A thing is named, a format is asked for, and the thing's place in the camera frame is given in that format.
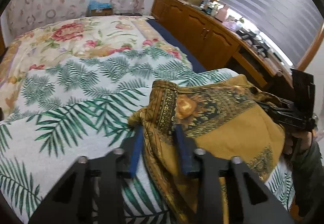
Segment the person's right hand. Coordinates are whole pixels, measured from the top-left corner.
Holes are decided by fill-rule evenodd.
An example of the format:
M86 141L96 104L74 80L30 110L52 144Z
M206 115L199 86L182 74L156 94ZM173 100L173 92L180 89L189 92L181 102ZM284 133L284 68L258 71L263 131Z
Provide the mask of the person's right hand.
M291 155L294 152L302 153L310 148L312 144L312 133L294 132L286 133L285 144L283 147L283 154Z

